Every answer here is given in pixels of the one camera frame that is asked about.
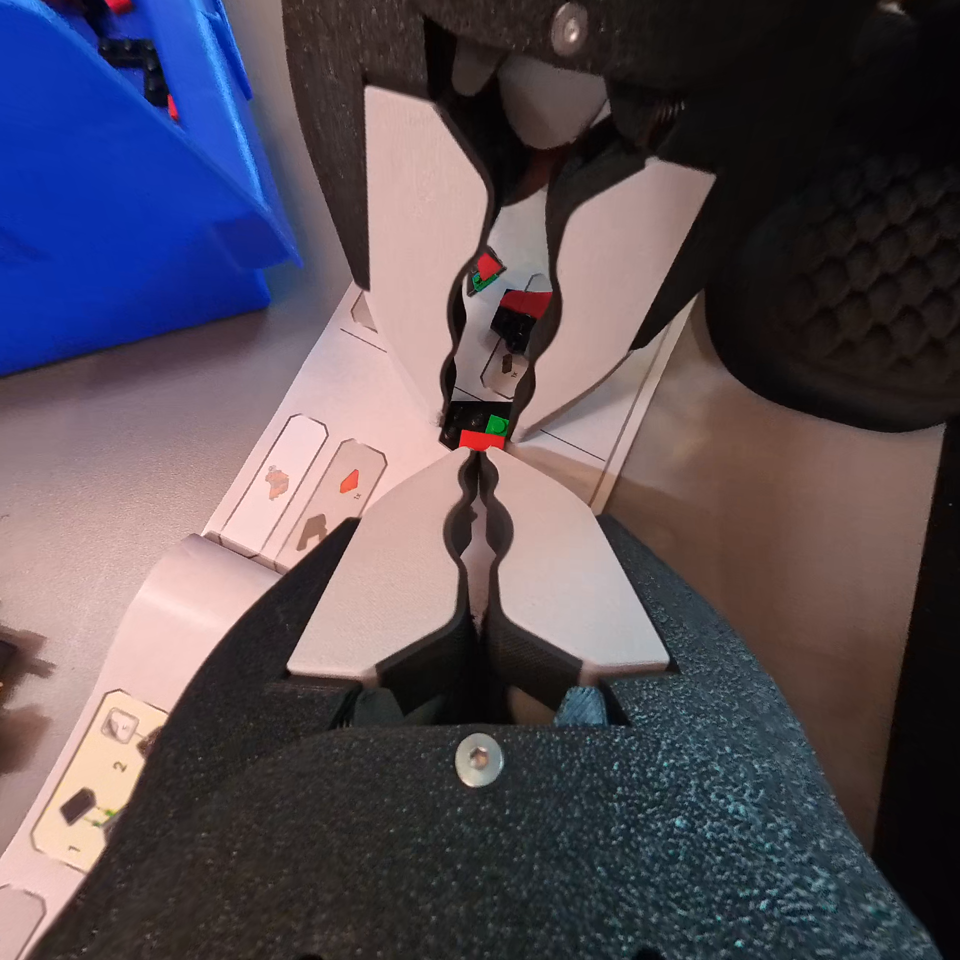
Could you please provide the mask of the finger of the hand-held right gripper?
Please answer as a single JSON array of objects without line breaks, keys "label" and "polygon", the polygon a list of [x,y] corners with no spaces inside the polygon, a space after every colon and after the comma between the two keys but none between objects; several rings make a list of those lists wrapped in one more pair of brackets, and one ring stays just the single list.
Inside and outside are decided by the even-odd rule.
[{"label": "finger of the hand-held right gripper", "polygon": [[431,426],[450,404],[458,286],[491,225],[490,177],[441,106],[364,90],[368,302],[391,362]]},{"label": "finger of the hand-held right gripper", "polygon": [[553,293],[512,401],[512,440],[530,439],[628,359],[709,197],[713,172],[618,138],[572,156],[551,183],[545,225]]}]

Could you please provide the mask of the blue plastic storage bin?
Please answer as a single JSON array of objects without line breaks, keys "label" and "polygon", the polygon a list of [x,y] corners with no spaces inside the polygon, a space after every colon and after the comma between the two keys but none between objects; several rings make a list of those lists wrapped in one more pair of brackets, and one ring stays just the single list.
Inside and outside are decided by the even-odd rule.
[{"label": "blue plastic storage bin", "polygon": [[[223,2],[1,4],[2,376],[270,305],[301,266]],[[100,38],[153,42],[143,96]]]}]

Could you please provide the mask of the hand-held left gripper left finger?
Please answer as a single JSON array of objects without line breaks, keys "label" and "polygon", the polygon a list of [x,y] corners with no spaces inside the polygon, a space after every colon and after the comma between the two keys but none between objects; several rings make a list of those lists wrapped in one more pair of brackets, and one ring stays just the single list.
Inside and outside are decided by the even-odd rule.
[{"label": "hand-held left gripper left finger", "polygon": [[360,520],[287,662],[365,687],[451,687],[473,634],[462,555],[478,455],[448,452]]}]

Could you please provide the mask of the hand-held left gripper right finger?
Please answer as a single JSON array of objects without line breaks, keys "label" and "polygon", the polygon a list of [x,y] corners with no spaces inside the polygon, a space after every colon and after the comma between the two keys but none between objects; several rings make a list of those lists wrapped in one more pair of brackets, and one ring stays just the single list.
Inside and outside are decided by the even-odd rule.
[{"label": "hand-held left gripper right finger", "polygon": [[510,686],[595,686],[670,656],[591,508],[506,452],[482,456],[493,550],[486,647]]}]

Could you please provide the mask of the black wedge plate green tile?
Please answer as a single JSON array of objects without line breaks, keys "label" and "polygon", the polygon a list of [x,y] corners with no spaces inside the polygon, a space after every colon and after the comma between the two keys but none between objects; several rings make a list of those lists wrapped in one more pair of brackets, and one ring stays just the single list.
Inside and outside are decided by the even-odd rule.
[{"label": "black wedge plate green tile", "polygon": [[450,450],[462,446],[462,435],[489,435],[499,438],[490,446],[504,447],[510,429],[512,404],[508,401],[452,400],[440,428],[439,442]]}]

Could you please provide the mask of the white instruction booklet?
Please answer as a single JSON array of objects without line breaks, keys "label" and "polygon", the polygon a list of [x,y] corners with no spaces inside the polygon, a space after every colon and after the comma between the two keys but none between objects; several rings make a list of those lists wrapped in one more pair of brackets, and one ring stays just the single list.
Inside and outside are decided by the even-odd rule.
[{"label": "white instruction booklet", "polygon": [[[509,290],[546,294],[546,192],[509,206],[487,241],[506,264],[464,295],[452,400],[508,402],[528,361],[492,329]],[[2,850],[2,958],[26,958],[101,856],[156,734],[217,642],[326,529],[358,518],[444,456],[351,283],[201,534],[162,556],[132,598],[37,798]],[[604,509],[693,301],[516,456]]]}]

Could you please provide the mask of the black grey red brick assembly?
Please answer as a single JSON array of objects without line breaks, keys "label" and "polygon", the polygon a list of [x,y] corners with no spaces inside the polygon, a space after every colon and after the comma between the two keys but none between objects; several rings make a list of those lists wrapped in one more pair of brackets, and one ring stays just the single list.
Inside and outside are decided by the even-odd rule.
[{"label": "black grey red brick assembly", "polygon": [[537,321],[543,317],[551,291],[508,289],[501,296],[490,321],[490,329],[510,354],[526,354]]}]

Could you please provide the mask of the black corner brick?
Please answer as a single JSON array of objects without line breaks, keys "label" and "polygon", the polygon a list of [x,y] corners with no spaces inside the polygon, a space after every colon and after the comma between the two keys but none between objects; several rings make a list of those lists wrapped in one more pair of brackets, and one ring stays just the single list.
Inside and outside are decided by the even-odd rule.
[{"label": "black corner brick", "polygon": [[149,38],[100,37],[97,49],[113,68],[140,71],[143,96],[152,106],[169,107],[170,91],[154,42]]}]

